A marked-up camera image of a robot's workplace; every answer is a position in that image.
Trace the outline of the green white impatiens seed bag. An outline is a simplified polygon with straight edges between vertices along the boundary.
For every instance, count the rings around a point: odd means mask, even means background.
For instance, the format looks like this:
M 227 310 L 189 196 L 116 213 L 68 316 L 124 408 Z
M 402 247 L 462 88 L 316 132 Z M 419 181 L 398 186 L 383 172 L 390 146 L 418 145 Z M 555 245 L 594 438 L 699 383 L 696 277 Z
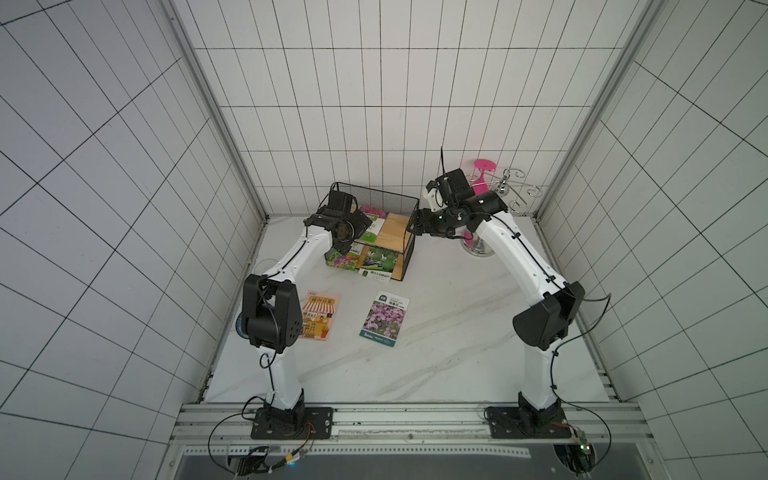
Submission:
M 363 243 L 373 244 L 376 242 L 381 229 L 384 226 L 387 214 L 384 211 L 371 206 L 363 206 L 362 212 L 369 218 L 371 224 L 367 227 L 359 240 Z

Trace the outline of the green pink flower seed bag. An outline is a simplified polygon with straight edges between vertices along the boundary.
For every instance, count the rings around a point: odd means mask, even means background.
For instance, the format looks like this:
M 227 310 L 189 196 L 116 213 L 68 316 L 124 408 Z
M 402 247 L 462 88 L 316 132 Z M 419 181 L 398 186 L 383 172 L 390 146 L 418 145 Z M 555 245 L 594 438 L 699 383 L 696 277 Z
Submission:
M 332 268 L 357 272 L 359 270 L 358 264 L 362 250 L 363 247 L 358 244 L 353 245 L 346 254 L 342 254 L 336 249 L 331 249 L 325 255 L 325 263 Z

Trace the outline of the green vegetable seed bag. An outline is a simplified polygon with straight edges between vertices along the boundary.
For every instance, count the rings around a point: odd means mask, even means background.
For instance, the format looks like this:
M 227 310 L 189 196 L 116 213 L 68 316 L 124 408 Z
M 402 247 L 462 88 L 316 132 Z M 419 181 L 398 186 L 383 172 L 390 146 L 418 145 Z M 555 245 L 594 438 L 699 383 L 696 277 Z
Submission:
M 400 254 L 394 250 L 367 245 L 358 258 L 359 275 L 381 282 L 389 282 L 394 275 Z

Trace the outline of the orange striped seed bag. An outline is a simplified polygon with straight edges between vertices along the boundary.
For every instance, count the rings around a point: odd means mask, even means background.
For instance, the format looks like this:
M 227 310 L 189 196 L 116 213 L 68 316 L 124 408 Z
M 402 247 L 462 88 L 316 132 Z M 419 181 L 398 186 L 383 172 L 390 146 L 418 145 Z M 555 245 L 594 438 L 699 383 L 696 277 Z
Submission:
M 339 303 L 339 295 L 310 291 L 302 307 L 301 337 L 325 341 L 332 328 Z

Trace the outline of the purple flower seed bag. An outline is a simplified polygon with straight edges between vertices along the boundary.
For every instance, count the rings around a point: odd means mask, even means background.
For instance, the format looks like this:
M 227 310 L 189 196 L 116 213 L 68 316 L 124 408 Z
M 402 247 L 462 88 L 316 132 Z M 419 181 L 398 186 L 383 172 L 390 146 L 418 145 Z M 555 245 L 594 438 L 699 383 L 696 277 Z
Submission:
M 410 300 L 390 292 L 379 291 L 364 320 L 359 336 L 394 347 L 399 337 Z

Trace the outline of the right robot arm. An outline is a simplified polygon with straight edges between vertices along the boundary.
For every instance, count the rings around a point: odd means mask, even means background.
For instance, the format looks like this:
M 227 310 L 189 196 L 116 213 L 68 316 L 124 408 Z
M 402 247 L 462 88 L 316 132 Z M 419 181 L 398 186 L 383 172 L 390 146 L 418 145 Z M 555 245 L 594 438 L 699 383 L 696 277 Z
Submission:
M 490 246 L 520 286 L 528 308 L 513 317 L 514 331 L 526 345 L 518 405 L 530 423 L 549 421 L 561 410 L 553 381 L 555 351 L 584 300 L 584 289 L 565 280 L 536 251 L 496 192 L 477 194 L 462 170 L 429 181 L 423 196 L 428 206 L 411 216 L 409 232 L 456 239 L 464 228 Z

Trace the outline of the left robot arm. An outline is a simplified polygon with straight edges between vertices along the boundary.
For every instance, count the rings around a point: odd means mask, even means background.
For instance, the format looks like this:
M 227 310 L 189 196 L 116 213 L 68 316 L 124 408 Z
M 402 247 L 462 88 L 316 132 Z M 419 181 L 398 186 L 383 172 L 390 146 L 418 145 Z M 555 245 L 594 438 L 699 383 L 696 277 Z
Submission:
M 259 354 L 270 390 L 262 412 L 270 421 L 298 429 L 305 421 L 304 391 L 290 348 L 303 332 L 302 280 L 332 250 L 347 253 L 372 224 L 350 193 L 329 191 L 318 210 L 303 221 L 293 246 L 262 274 L 243 284 L 238 335 Z

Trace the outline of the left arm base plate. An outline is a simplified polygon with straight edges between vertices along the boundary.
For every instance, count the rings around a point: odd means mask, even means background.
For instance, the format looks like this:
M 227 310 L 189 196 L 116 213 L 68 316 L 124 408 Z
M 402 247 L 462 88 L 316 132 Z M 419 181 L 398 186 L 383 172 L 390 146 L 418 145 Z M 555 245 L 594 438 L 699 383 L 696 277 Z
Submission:
M 260 408 L 250 433 L 253 440 L 290 440 L 309 438 L 326 440 L 331 437 L 334 409 L 331 407 L 306 407 L 294 410 L 275 407 Z

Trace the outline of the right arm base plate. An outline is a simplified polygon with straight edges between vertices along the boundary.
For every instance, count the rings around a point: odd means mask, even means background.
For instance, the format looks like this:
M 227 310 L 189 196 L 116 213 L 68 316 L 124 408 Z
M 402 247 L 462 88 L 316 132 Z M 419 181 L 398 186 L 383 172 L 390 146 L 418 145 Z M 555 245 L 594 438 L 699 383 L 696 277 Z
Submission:
M 573 436 L 572 430 L 564 427 L 565 415 L 558 404 L 543 410 L 489 406 L 484 418 L 493 439 L 564 440 Z

